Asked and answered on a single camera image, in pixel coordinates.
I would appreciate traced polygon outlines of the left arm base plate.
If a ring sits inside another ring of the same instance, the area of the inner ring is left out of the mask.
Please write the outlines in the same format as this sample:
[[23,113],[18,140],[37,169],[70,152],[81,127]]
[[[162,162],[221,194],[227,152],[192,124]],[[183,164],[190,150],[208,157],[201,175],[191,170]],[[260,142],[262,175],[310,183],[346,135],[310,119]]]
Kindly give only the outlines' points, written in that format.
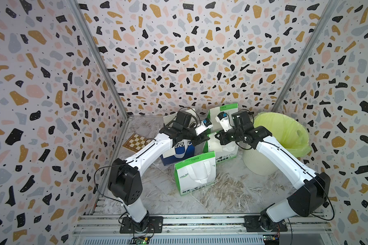
[[150,216],[139,224],[130,217],[124,217],[121,220],[120,234],[162,233],[163,223],[162,216]]

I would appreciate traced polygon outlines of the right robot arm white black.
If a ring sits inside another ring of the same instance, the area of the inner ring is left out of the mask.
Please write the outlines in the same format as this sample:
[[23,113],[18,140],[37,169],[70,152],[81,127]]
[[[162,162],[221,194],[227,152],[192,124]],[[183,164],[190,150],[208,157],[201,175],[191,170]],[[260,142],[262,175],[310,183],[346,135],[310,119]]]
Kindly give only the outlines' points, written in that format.
[[318,174],[289,153],[264,126],[255,127],[247,111],[229,116],[220,112],[215,117],[222,130],[215,138],[222,146],[229,143],[248,144],[251,149],[267,157],[295,188],[287,199],[272,204],[260,213],[258,225],[264,231],[272,231],[278,223],[294,216],[308,217],[330,199],[331,179],[326,173]]

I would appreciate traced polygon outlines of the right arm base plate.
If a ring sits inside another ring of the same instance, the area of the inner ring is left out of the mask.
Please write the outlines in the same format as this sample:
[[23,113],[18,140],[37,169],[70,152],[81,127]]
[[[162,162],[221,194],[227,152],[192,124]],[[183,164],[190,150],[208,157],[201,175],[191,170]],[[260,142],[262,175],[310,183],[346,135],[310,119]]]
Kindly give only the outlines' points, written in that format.
[[284,221],[273,222],[265,215],[246,215],[244,216],[244,227],[247,232],[286,232],[288,228]]

